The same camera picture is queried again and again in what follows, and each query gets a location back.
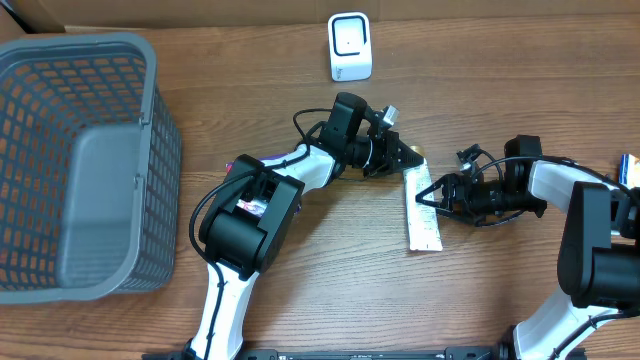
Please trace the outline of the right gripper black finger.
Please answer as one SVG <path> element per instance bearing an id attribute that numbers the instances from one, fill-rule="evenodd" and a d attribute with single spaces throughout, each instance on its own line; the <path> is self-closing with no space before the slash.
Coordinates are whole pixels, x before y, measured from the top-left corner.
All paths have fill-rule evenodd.
<path id="1" fill-rule="evenodd" d="M 443 175 L 441 178 L 433 182 L 426 189 L 416 194 L 416 200 L 426 200 L 429 194 L 434 194 L 437 190 L 441 191 L 441 199 L 445 200 L 450 197 L 450 175 Z"/>
<path id="2" fill-rule="evenodd" d="M 438 215 L 444 217 L 450 217 L 452 215 L 452 208 L 449 205 L 448 197 L 443 197 L 440 201 L 428 200 L 427 194 L 419 193 L 415 196 L 415 201 L 418 204 L 431 207 Z"/>

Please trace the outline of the cream snack bag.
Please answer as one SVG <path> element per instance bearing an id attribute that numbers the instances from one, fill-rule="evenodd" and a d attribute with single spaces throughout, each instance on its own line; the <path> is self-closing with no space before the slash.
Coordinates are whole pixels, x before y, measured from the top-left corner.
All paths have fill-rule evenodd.
<path id="1" fill-rule="evenodd" d="M 632 154 L 623 154 L 620 159 L 618 182 L 629 189 L 640 186 L 640 159 Z"/>

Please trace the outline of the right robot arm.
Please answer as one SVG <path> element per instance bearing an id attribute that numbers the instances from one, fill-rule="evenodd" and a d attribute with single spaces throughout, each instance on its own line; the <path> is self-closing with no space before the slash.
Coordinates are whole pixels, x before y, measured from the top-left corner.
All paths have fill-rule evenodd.
<path id="1" fill-rule="evenodd" d="M 490 359 L 583 359 L 579 345 L 603 325 L 639 314 L 639 190 L 577 162 L 542 152 L 537 136 L 518 135 L 490 158 L 495 180 L 476 162 L 484 149 L 458 152 L 460 170 L 415 196 L 441 216 L 488 227 L 553 205 L 566 216 L 558 287 L 528 319 L 511 327 Z"/>

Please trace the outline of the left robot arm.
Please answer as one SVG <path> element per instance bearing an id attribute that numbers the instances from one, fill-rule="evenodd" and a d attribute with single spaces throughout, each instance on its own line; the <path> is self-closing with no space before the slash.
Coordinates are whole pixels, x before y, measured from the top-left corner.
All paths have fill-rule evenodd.
<path id="1" fill-rule="evenodd" d="M 326 112 L 326 120 L 299 132 L 294 151 L 263 160 L 238 156 L 194 209 L 189 240 L 207 264 L 208 290 L 199 329 L 180 358 L 238 355 L 255 282 L 273 264 L 304 194 L 327 187 L 348 167 L 369 179 L 422 164 L 393 129 L 394 106 L 374 110 L 340 92 Z"/>

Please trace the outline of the red purple snack pack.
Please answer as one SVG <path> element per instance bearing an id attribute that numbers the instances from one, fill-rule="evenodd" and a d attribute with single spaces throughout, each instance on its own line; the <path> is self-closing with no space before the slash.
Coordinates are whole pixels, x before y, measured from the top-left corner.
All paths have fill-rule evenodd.
<path id="1" fill-rule="evenodd" d="M 280 160 L 280 158 L 283 158 L 285 156 L 285 154 L 277 154 L 277 155 L 273 155 L 273 156 L 268 156 L 268 157 L 263 157 L 260 158 L 259 160 L 262 162 L 265 161 L 271 161 L 271 160 Z M 234 161 L 232 162 L 227 162 L 226 163 L 226 174 L 228 175 L 231 170 L 232 167 L 234 165 Z M 254 198 L 251 201 L 248 200 L 243 200 L 242 198 L 240 200 L 238 200 L 237 207 L 244 209 L 245 211 L 247 211 L 248 213 L 261 218 L 264 214 L 264 212 L 267 209 L 268 206 L 268 201 L 265 199 L 261 199 L 261 198 Z M 296 210 L 294 211 L 294 216 L 299 214 L 300 211 L 302 210 L 302 205 L 301 203 L 297 205 Z"/>

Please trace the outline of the white tube pouch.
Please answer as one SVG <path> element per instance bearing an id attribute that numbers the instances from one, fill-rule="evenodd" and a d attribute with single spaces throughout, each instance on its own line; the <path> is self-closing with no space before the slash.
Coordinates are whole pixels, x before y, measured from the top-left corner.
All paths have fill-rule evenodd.
<path id="1" fill-rule="evenodd" d="M 427 160 L 423 159 L 422 165 L 405 170 L 403 180 L 409 250 L 441 252 L 443 245 L 436 211 L 415 200 L 420 191 L 432 184 Z"/>

